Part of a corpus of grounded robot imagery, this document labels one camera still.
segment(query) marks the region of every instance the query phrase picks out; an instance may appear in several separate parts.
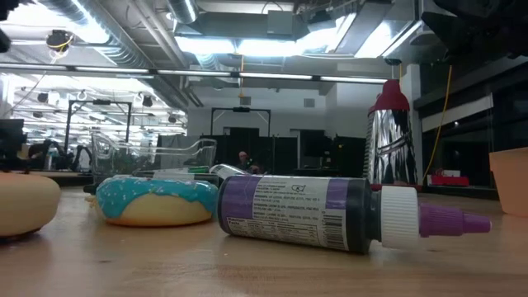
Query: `toy donut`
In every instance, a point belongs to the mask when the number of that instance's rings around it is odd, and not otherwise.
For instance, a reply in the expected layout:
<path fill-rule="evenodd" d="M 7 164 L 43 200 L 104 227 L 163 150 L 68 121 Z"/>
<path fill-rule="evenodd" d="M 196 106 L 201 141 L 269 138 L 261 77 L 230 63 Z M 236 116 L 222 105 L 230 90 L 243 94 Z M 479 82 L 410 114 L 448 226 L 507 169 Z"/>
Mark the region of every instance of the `toy donut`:
<path fill-rule="evenodd" d="M 207 181 L 113 177 L 99 185 L 92 203 L 110 224 L 177 226 L 210 219 L 217 192 Z"/>
<path fill-rule="evenodd" d="M 47 177 L 0 173 L 0 238 L 38 231 L 55 217 L 59 198 Z"/>

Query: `blue frosting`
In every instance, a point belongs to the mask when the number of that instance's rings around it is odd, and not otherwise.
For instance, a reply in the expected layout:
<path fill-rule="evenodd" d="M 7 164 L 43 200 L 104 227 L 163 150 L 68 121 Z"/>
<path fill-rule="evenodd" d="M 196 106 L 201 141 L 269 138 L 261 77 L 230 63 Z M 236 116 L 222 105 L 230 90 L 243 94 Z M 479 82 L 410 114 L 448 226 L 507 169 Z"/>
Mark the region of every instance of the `blue frosting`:
<path fill-rule="evenodd" d="M 148 193 L 178 196 L 189 202 L 199 201 L 214 212 L 218 188 L 207 181 L 164 181 L 141 177 L 114 177 L 105 180 L 96 191 L 97 203 L 107 218 L 119 218 L 126 206 Z"/>

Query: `wooden table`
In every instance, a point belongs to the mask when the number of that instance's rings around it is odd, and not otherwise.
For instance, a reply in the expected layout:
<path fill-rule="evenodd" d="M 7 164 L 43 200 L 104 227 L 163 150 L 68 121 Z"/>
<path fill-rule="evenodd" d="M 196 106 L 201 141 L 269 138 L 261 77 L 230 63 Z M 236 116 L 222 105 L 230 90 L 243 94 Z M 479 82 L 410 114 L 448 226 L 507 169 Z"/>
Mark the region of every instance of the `wooden table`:
<path fill-rule="evenodd" d="M 496 201 L 422 200 L 488 215 L 490 234 L 372 243 L 369 256 L 227 236 L 217 223 L 131 229 L 102 223 L 64 189 L 38 234 L 0 246 L 0 296 L 527 296 L 528 219 Z"/>

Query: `bottle cap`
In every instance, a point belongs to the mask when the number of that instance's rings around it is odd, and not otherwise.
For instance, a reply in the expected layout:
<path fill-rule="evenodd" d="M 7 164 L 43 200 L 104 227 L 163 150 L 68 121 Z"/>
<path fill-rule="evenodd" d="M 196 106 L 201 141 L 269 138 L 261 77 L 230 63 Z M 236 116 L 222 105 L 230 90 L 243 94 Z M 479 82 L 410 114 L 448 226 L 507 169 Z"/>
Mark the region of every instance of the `bottle cap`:
<path fill-rule="evenodd" d="M 420 235 L 460 236 L 466 233 L 488 233 L 492 224 L 487 217 L 466 214 L 454 207 L 420 204 Z"/>
<path fill-rule="evenodd" d="M 416 189 L 404 186 L 381 188 L 381 243 L 386 248 L 410 249 L 419 238 Z"/>

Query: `purple bottle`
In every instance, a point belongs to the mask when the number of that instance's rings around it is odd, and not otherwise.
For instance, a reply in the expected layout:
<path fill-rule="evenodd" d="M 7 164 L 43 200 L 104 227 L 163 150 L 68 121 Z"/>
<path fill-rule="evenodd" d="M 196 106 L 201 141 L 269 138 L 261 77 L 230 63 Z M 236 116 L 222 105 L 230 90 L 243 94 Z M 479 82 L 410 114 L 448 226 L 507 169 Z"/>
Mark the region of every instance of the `purple bottle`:
<path fill-rule="evenodd" d="M 367 253 L 371 240 L 413 248 L 420 237 L 488 233 L 488 218 L 419 204 L 411 187 L 373 192 L 366 179 L 228 177 L 219 190 L 220 227 L 229 234 Z"/>

